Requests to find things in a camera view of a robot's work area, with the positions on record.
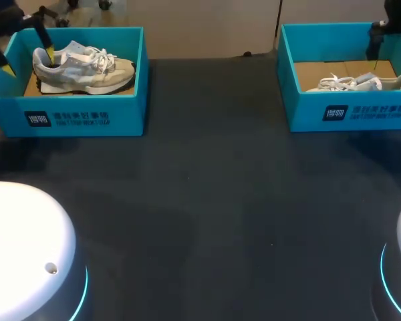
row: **white sneaker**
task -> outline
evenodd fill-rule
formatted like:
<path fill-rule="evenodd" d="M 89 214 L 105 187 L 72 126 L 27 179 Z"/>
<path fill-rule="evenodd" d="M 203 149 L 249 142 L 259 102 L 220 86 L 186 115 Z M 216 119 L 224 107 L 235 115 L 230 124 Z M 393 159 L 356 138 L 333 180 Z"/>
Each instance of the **white sneaker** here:
<path fill-rule="evenodd" d="M 358 78 L 345 77 L 324 78 L 317 88 L 308 92 L 342 92 L 342 91 L 370 91 L 370 90 L 401 90 L 401 76 L 397 78 L 379 78 L 374 74 L 365 74 Z"/>
<path fill-rule="evenodd" d="M 135 64 L 95 47 L 85 47 L 72 41 L 54 52 L 55 65 L 43 48 L 33 52 L 33 69 L 41 80 L 44 94 L 86 92 L 108 94 L 124 87 L 135 74 Z"/>

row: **cardboard box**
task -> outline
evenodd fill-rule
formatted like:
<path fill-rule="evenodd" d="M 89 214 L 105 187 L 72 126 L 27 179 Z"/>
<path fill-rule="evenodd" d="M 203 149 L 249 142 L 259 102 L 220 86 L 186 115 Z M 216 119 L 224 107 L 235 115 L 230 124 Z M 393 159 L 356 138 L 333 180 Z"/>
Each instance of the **cardboard box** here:
<path fill-rule="evenodd" d="M 17 77 L 0 70 L 0 127 L 5 135 L 142 135 L 148 94 L 148 57 L 143 29 L 51 28 L 47 32 L 55 50 L 74 40 L 83 45 L 106 48 L 120 58 L 135 62 L 134 87 L 113 95 L 41 95 L 32 77 L 33 51 L 41 47 L 41 42 L 34 29 L 25 29 L 12 36 L 5 52 Z"/>
<path fill-rule="evenodd" d="M 366 61 L 371 23 L 283 25 L 277 75 L 293 132 L 401 129 L 401 90 L 306 92 L 330 72 L 339 78 L 401 74 L 401 37 L 385 36 L 380 61 Z"/>

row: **blue box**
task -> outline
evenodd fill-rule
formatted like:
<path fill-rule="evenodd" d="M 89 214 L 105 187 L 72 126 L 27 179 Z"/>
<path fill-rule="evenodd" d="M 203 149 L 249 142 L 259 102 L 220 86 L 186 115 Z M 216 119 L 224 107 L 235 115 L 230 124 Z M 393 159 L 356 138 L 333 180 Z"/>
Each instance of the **blue box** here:
<path fill-rule="evenodd" d="M 134 94 L 23 97 L 32 73 L 32 55 L 41 47 L 34 29 L 13 35 L 5 55 L 13 78 L 0 70 L 0 127 L 7 137 L 140 136 L 148 94 L 148 57 L 141 27 L 52 28 L 55 50 L 71 40 L 136 63 Z M 47 122 L 32 124 L 30 116 Z"/>
<path fill-rule="evenodd" d="M 371 23 L 282 26 L 277 75 L 292 132 L 401 129 L 401 90 L 302 92 L 300 88 L 295 62 L 366 60 L 370 27 Z M 385 37 L 380 59 L 390 60 L 396 74 L 401 74 L 399 35 Z"/>

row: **blue light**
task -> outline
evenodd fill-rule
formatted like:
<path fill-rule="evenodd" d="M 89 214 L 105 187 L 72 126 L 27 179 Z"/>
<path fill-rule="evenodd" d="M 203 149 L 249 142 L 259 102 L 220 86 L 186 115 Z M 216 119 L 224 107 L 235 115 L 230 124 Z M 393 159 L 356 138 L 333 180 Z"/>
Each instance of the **blue light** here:
<path fill-rule="evenodd" d="M 85 290 L 83 291 L 83 296 L 80 300 L 79 306 L 76 309 L 76 311 L 74 312 L 72 318 L 70 319 L 70 321 L 74 321 L 76 319 L 76 316 L 78 316 L 78 313 L 80 311 L 80 309 L 82 308 L 82 304 L 85 300 L 86 297 L 86 292 L 88 291 L 88 268 L 86 267 L 86 281 L 85 281 Z"/>
<path fill-rule="evenodd" d="M 386 293 L 389 296 L 389 299 L 395 305 L 395 308 L 401 313 L 401 308 L 397 305 L 397 303 L 395 302 L 394 298 L 391 296 L 391 294 L 390 294 L 390 292 L 388 290 L 388 287 L 387 287 L 386 282 L 385 282 L 385 277 L 384 277 L 384 274 L 383 274 L 383 255 L 385 253 L 385 248 L 386 248 L 386 244 L 383 247 L 382 256 L 380 257 L 380 274 L 382 275 L 383 286 L 385 287 L 385 290 L 386 290 Z"/>

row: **gray fabric surface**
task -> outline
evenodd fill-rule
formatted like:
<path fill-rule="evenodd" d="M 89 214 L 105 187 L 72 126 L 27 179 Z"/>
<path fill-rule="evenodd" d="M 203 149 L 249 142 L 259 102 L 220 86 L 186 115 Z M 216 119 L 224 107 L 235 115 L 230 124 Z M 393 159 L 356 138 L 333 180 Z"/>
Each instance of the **gray fabric surface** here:
<path fill-rule="evenodd" d="M 151 65 L 143 137 L 0 142 L 70 214 L 95 320 L 373 320 L 401 132 L 289 133 L 270 57 Z"/>

